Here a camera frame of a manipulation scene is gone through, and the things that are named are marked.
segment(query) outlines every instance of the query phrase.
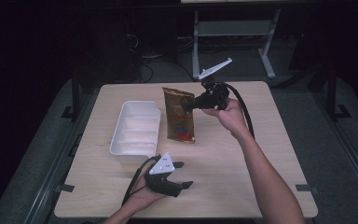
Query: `wooden table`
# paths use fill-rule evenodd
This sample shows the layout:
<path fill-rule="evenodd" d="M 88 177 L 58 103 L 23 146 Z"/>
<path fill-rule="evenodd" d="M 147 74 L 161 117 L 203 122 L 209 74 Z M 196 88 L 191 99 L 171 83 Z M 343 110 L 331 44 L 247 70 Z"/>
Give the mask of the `wooden table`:
<path fill-rule="evenodd" d="M 295 193 L 305 217 L 318 209 L 309 191 L 290 139 L 269 87 L 264 82 L 230 82 L 246 103 L 255 128 L 255 139 Z M 261 217 L 252 183 L 238 142 L 219 121 L 194 110 L 196 143 L 167 139 L 167 119 L 162 87 L 204 92 L 200 83 L 127 84 L 103 86 L 55 208 L 58 217 L 109 217 L 121 205 L 137 166 L 123 165 L 109 151 L 118 115 L 124 102 L 155 101 L 161 110 L 158 154 L 171 152 L 183 161 L 169 180 L 194 181 L 177 197 L 152 204 L 135 217 Z"/>

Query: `white plastic container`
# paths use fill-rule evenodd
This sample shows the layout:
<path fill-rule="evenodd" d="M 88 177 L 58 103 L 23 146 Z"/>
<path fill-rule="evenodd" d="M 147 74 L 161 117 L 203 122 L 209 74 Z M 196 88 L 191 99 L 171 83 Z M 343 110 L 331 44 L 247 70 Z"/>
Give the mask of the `white plastic container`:
<path fill-rule="evenodd" d="M 122 163 L 143 163 L 156 155 L 161 111 L 153 101 L 128 101 L 121 107 L 110 152 Z"/>

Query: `right hand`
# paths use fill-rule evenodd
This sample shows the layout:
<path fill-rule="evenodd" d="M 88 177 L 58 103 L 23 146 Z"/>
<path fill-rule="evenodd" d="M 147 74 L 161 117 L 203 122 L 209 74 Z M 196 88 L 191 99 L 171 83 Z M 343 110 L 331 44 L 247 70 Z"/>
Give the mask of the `right hand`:
<path fill-rule="evenodd" d="M 210 116 L 217 117 L 220 123 L 231 134 L 238 139 L 242 133 L 249 133 L 249 130 L 243 117 L 241 104 L 238 100 L 227 99 L 227 108 L 225 110 L 202 109 L 202 111 Z"/>

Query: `food pouch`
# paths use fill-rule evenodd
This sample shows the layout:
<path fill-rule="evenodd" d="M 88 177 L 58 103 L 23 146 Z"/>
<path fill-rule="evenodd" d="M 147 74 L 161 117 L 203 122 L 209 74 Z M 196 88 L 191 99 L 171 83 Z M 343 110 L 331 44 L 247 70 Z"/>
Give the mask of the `food pouch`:
<path fill-rule="evenodd" d="M 193 111 L 185 111 L 182 107 L 182 105 L 194 102 L 194 94 L 165 87 L 162 89 L 164 90 L 167 111 L 167 138 L 194 143 Z"/>

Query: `human arm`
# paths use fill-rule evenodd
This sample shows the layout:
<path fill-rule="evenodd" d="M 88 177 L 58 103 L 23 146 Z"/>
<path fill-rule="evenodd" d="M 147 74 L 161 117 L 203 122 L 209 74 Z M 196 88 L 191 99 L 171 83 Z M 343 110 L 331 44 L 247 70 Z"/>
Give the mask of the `human arm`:
<path fill-rule="evenodd" d="M 126 223 L 135 213 L 144 210 L 150 204 L 165 197 L 165 195 L 156 193 L 150 188 L 145 187 L 145 176 L 141 175 L 132 191 L 130 198 L 118 209 L 104 224 L 123 224 Z"/>
<path fill-rule="evenodd" d="M 271 165 L 246 127 L 240 103 L 228 99 L 227 104 L 226 110 L 203 109 L 202 111 L 217 117 L 240 143 L 255 197 L 264 219 L 268 224 L 305 223 L 295 195 Z"/>

